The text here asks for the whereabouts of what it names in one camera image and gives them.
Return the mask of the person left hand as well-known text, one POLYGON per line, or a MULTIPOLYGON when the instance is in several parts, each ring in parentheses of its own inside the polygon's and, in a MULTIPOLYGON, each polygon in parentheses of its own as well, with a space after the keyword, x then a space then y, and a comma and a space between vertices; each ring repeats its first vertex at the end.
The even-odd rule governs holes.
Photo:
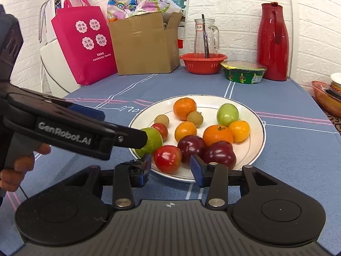
POLYGON ((13 168, 6 168, 1 171, 1 189, 9 192, 15 192, 23 181, 27 172, 34 169, 35 156, 31 153, 29 156, 18 157, 14 162, 13 168))

